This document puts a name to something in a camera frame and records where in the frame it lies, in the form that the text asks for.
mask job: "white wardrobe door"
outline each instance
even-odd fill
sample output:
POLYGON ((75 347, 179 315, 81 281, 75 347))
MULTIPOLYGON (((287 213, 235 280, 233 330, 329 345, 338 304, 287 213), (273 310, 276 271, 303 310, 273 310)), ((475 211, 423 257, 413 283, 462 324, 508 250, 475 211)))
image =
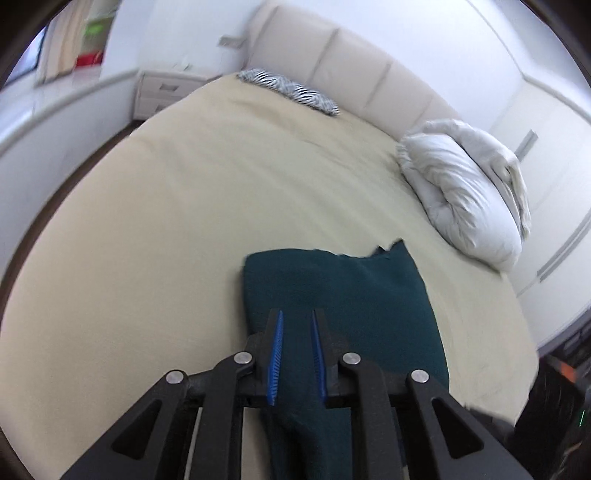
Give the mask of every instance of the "white wardrobe door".
POLYGON ((550 276, 519 297, 538 347, 576 320, 590 301, 591 235, 550 276))
POLYGON ((558 102, 534 131, 539 139, 521 163, 532 213, 547 200, 569 164, 579 155, 585 139, 591 135, 591 126, 570 107, 558 102))
POLYGON ((491 129, 491 135, 515 151, 532 129, 537 132, 560 102, 540 88, 524 82, 507 111, 491 129))
POLYGON ((515 151, 533 130, 538 140, 521 171, 532 214, 531 236, 509 278, 517 293, 536 281, 536 273, 575 231, 589 209, 585 183, 591 125, 544 90, 525 82, 491 133, 515 151))
POLYGON ((565 244, 591 210, 591 126, 580 150, 531 215, 532 233, 510 273, 517 294, 565 244))

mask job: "window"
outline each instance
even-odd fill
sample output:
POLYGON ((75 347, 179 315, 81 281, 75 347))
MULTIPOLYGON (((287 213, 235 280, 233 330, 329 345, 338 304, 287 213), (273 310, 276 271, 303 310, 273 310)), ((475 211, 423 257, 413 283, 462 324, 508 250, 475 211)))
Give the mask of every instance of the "window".
POLYGON ((14 66, 12 72, 8 76, 8 80, 6 83, 13 82, 14 80, 19 79, 23 75, 32 72, 37 68, 37 64, 39 63, 39 55, 41 54, 41 45, 43 44, 43 38, 45 37, 45 32, 47 27, 44 27, 35 38, 31 44, 25 50, 25 53, 22 54, 22 57, 18 59, 17 64, 14 66))

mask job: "dark green cloth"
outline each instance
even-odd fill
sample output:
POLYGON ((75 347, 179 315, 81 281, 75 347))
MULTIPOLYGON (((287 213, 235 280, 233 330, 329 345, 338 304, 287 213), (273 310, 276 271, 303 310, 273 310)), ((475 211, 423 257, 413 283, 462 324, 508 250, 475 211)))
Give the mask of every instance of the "dark green cloth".
POLYGON ((324 309, 331 332, 362 358, 391 372, 422 368, 449 385, 425 285, 402 241, 367 258, 295 249, 252 254, 243 289, 249 334, 265 329, 271 308, 284 314, 277 403, 262 414, 275 480, 352 477, 349 410, 326 410, 319 399, 314 308, 324 309))

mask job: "beige bed sheet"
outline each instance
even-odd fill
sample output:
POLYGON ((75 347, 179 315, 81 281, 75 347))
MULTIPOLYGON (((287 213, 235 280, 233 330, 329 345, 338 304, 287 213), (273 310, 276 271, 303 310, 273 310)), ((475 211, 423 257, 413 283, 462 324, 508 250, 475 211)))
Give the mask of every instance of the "beige bed sheet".
MULTIPOLYGON (((57 479, 163 373, 239 350, 243 259, 276 248, 365 256, 403 238, 452 394, 515 419, 537 368, 515 294, 429 224, 395 146, 229 76, 113 149, 43 232, 2 324, 0 424, 35 478, 57 479)), ((265 476, 255 428, 246 479, 265 476)))

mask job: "nightstand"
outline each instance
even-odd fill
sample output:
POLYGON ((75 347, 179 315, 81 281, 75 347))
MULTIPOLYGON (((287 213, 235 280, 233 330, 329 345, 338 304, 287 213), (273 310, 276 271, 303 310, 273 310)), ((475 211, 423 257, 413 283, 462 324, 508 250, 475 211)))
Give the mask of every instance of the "nightstand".
POLYGON ((204 70, 144 70, 139 76, 134 119, 146 120, 220 77, 204 70))

